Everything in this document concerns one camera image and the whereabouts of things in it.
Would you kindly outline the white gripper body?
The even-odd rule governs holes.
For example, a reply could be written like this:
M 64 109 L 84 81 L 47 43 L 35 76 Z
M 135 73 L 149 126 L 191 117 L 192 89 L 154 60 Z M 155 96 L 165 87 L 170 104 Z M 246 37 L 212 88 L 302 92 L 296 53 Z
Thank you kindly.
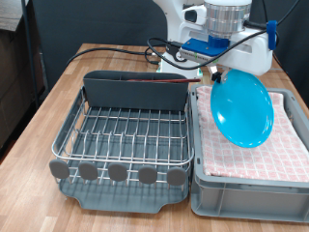
M 204 26 L 183 22 L 179 41 L 182 58 L 198 64 L 221 65 L 254 75 L 262 75 L 271 67 L 268 35 L 258 35 L 258 30 L 244 28 L 228 36 L 215 36 Z

